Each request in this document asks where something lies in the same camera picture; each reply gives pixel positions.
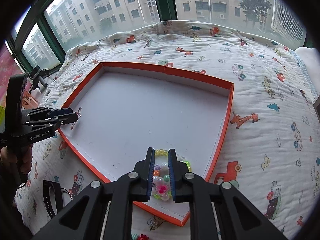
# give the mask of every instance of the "bed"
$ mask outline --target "bed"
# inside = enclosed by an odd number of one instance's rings
[[[320,124],[312,106],[316,90],[294,51],[218,25],[159,22],[69,50],[40,106],[60,108],[86,75],[107,61],[159,64],[233,82],[232,114],[210,181],[232,181],[286,237],[293,238],[316,202],[320,182]],[[24,223],[36,233],[50,220],[43,203],[43,179],[57,181],[66,190],[76,184],[80,191],[97,178],[58,132],[33,149],[32,171],[15,201]],[[68,194],[63,197],[65,203],[70,201]],[[189,222],[178,227],[133,208],[133,234],[182,240],[189,238],[189,230]]]

